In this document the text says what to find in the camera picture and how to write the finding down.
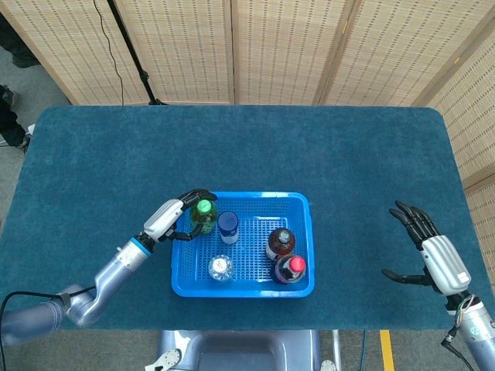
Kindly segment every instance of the woven panel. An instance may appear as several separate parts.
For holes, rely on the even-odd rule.
[[[495,165],[495,32],[434,96],[463,180]]]
[[[492,289],[495,292],[495,185],[467,196]]]
[[[242,104],[311,104],[344,0],[237,1]]]
[[[118,3],[160,100],[229,102],[232,36],[225,0]]]
[[[327,104],[409,105],[493,0],[364,0]]]
[[[125,103],[147,102],[107,2],[97,5],[124,81]],[[74,104],[121,103],[120,80],[92,1],[3,0],[0,10]]]

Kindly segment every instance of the gray floor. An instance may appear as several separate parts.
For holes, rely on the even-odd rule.
[[[0,49],[0,80],[20,93],[15,112],[19,123],[35,123],[46,107],[67,104],[67,100],[41,66],[19,69],[10,55]],[[5,220],[24,155],[16,148],[0,148],[0,220]],[[328,332],[322,332],[322,357],[331,359]],[[362,332],[341,332],[343,370],[359,370]],[[440,346],[442,331],[394,331],[391,334],[395,369],[398,371],[464,371],[466,367]],[[62,331],[37,342],[6,349],[7,370],[143,370],[155,358],[158,332],[153,331]],[[471,360],[466,347],[456,347]],[[383,370],[380,336],[369,332],[365,369]]]

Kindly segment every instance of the person's leg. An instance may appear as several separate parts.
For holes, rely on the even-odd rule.
[[[4,87],[0,86],[0,97],[4,93]],[[8,145],[20,146],[26,136],[26,131],[17,124],[17,115],[10,110],[10,106],[0,99],[0,134]]]
[[[38,59],[22,41],[17,32],[0,13],[0,46],[12,53],[12,63],[17,67],[26,68],[39,64]]]

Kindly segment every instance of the red bottle cap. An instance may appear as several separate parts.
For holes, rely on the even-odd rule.
[[[306,269],[306,262],[301,257],[291,257],[288,267],[294,273],[302,273]]]

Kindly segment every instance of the brown bottle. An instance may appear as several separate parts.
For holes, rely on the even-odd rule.
[[[284,255],[290,254],[294,246],[294,233],[287,228],[277,228],[270,233],[266,243],[266,254],[268,258],[277,260]]]

